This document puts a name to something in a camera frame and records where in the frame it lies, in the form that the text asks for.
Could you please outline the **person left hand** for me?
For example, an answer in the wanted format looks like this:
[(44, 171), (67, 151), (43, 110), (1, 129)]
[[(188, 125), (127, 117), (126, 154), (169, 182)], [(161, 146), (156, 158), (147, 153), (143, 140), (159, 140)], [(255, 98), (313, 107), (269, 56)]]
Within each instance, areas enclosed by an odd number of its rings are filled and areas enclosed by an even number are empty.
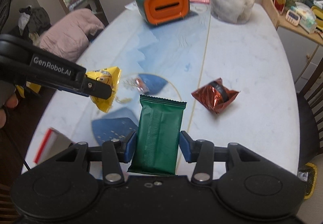
[(15, 93), (8, 98), (3, 107), (0, 109), (0, 128), (3, 128), (7, 121), (7, 109), (15, 108), (18, 105), (18, 98)]

